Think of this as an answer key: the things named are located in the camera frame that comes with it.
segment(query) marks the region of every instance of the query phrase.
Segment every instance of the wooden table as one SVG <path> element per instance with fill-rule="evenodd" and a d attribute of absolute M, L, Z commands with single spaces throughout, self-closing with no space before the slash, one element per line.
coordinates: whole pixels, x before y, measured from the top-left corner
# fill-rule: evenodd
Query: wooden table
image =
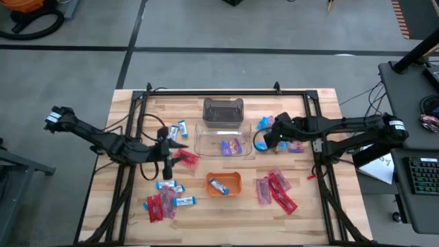
<path fill-rule="evenodd" d="M 112 99 L 108 125 L 128 114 L 132 91 L 118 90 Z M 335 89 L 318 89 L 322 114 L 325 117 L 341 118 Z M 236 97 L 212 97 L 214 99 L 235 99 Z M 245 118 L 252 125 L 252 131 L 263 116 L 288 112 L 291 117 L 305 116 L 302 97 L 298 96 L 243 96 Z M 177 125 L 184 119 L 189 138 L 180 135 L 177 142 L 189 146 L 193 152 L 195 125 L 202 121 L 203 99 L 201 96 L 149 97 L 147 113 L 159 116 L 167 126 Z M 160 124 L 155 119 L 145 118 L 143 130 L 154 136 Z M 343 139 L 337 134 L 331 139 Z M 174 220 L 164 219 L 151 224 L 149 215 L 143 209 L 148 196 L 158 191 L 153 182 L 142 178 L 136 172 L 134 191 L 130 205 L 130 219 L 126 232 L 126 244 L 327 244 L 322 204 L 317 180 L 307 180 L 314 164 L 310 143 L 303 143 L 303 154 L 260 154 L 252 151 L 246 160 L 221 161 L 200 159 L 197 170 L 184 165 L 174 167 L 174 178 L 186 187 L 183 196 L 195 196 L 197 204 L 180 207 Z M 109 162 L 100 157 L 97 168 Z M 146 176 L 153 176 L 153 164 L 143 165 Z M 255 191 L 256 178 L 263 178 L 274 168 L 279 168 L 292 185 L 287 193 L 296 202 L 298 209 L 286 215 L 275 201 L 260 206 Z M 355 168 L 346 163 L 334 166 L 342 206 L 354 225 L 368 238 L 372 238 L 363 198 Z M 239 172 L 242 177 L 242 192 L 237 197 L 209 197 L 205 188 L 205 176 L 209 172 Z M 80 240 L 85 240 L 99 226 L 107 214 L 114 190 L 117 165 L 100 170 L 93 179 L 90 197 L 84 216 Z M 335 214 L 331 211 L 335 235 L 338 228 Z M 115 235 L 119 232 L 116 224 Z"/>

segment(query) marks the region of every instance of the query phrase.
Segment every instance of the black keyboard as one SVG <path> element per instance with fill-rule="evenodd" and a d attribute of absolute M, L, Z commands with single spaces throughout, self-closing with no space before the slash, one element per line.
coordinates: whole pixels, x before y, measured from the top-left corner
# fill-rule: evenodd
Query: black keyboard
<path fill-rule="evenodd" d="M 435 158 L 406 158 L 412 192 L 439 196 L 439 163 Z"/>

